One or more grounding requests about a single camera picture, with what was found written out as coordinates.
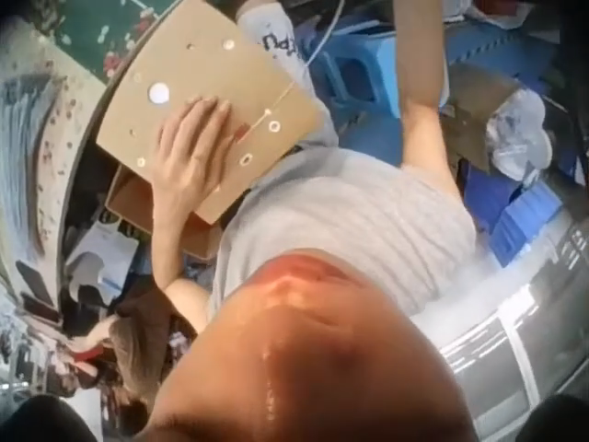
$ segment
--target plastic bag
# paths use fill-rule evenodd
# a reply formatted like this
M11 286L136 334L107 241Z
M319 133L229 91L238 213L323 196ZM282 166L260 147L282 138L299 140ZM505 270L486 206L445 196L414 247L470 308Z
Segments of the plastic bag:
M493 165L512 180L523 181L552 161L552 143L543 129L546 107L530 89L519 89L487 123L486 144Z

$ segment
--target hole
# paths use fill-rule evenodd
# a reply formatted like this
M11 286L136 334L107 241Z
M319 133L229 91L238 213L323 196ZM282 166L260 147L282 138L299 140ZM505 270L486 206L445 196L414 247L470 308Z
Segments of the hole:
M252 159L254 159L253 155L246 154L239 160L239 165L242 167L247 166L249 163L251 163Z
M231 51L235 47L236 47L236 43L233 40L225 40L223 42L223 48L226 51Z
M276 120L273 120L270 122L270 124L268 124L268 129L270 129L270 132L274 132L276 134L277 132L280 132L280 123Z
M166 83L154 83L149 88L149 100L154 104L165 104L169 101L169 87Z
M358 60L348 58L336 59L341 79L353 99L376 101L376 93L366 65Z

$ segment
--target fingers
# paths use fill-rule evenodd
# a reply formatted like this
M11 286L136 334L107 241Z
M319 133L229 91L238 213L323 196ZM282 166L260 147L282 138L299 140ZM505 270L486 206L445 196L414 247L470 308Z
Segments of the fingers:
M200 132L210 112L215 108L217 101L217 97L199 99L184 116L173 147L174 155L178 159L188 160L196 144L196 138L200 138Z
M227 154L229 153L230 147L235 142L233 136L228 136L221 143L218 144L217 148L213 153L213 159L209 165L209 174L207 179L207 187L204 191L205 195L209 195L219 185L223 178L223 168Z
M208 162L213 148L217 145L219 134L225 126L230 109L229 101L224 101L216 107L194 147L191 157L192 163L206 164Z
M185 103L183 106L175 110L169 117L164 120L161 136L159 138L159 145L157 153L160 156L166 157L172 151L174 140L178 129L184 120L184 117L191 111L194 100Z

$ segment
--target cardboard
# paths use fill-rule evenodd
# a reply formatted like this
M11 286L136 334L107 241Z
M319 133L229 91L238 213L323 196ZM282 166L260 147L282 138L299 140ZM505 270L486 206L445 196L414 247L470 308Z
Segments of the cardboard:
M441 109L445 144L477 169L489 172L487 123L521 85L471 64L453 64L449 76L450 98Z
M157 83L169 90L169 101L159 105L149 98ZM222 136L239 139L220 187L195 207L199 218L213 225L255 180L316 130L321 117L315 102L235 23L201 0L184 0L122 76L99 128L98 145L149 180L148 152L156 127L195 96L229 99L233 112Z
M153 231L151 186L123 166L117 170L110 186L106 207L143 232ZM222 234L219 226L211 227L197 215L192 215L182 232L180 246L190 256L209 262L216 256Z

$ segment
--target white circle sticker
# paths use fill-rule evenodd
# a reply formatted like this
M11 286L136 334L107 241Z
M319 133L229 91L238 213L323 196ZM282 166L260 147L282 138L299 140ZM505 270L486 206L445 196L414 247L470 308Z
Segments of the white circle sticker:
M164 104L169 101L169 87L166 83L154 83L149 88L149 100L154 104Z

